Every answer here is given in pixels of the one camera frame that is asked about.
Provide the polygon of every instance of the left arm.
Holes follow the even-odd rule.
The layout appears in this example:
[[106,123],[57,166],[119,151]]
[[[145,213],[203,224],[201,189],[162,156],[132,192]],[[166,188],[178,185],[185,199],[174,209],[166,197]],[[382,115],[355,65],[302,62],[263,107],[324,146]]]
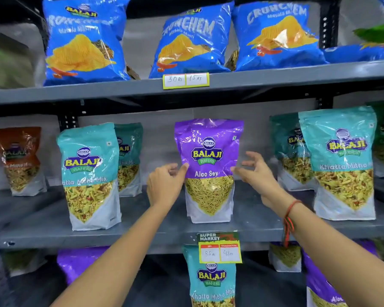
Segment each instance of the left arm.
[[149,209],[51,307],[122,306],[156,231],[182,188],[188,165],[183,165],[176,176],[169,175],[176,166],[165,165],[150,174]]

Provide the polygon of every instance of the forearm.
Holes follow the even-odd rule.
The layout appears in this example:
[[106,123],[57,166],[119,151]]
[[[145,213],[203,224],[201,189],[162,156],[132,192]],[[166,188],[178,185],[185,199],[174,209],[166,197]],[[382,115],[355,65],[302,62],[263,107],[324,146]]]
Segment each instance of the forearm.
[[[273,204],[280,217],[295,198],[276,191]],[[327,280],[351,307],[384,306],[384,262],[328,225],[303,204],[289,214],[294,236]]]
[[52,306],[121,306],[167,213],[161,205],[150,207]]

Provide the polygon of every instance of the bracelet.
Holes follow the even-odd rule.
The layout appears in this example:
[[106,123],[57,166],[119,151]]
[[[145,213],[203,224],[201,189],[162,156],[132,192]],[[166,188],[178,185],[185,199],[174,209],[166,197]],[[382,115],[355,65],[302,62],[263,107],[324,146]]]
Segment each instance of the bracelet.
[[292,211],[292,208],[295,204],[297,203],[301,203],[302,201],[301,200],[295,200],[292,202],[292,204],[287,208],[287,212],[286,212],[286,215],[283,219],[283,228],[284,228],[284,231],[283,231],[283,239],[282,239],[282,243],[284,245],[285,248],[287,248],[289,246],[289,239],[290,239],[290,234],[292,232],[294,232],[294,225],[293,225],[293,222],[292,220],[290,219],[289,217],[289,213]]

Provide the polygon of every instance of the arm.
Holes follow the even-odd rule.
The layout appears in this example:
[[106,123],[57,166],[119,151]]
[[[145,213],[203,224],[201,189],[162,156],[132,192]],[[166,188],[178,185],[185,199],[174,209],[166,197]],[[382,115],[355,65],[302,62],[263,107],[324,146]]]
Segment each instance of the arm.
[[165,165],[150,174],[147,183],[149,209],[57,298],[52,307],[122,306],[158,227],[182,188],[188,165],[183,165],[176,176],[169,175],[176,166]]
[[[242,162],[254,171],[232,168],[262,196],[263,203],[283,218],[296,200],[283,190],[260,154],[247,152],[253,161]],[[353,242],[306,206],[297,203],[289,214],[294,237],[348,306],[384,306],[384,262]]]

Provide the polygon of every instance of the yellow price tag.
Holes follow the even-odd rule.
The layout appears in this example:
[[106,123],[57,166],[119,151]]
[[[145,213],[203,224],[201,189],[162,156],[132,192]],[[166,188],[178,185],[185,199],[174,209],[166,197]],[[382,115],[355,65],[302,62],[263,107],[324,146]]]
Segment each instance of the yellow price tag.
[[164,89],[209,86],[209,73],[164,74],[162,84]]
[[205,232],[196,237],[201,264],[242,263],[237,232]]

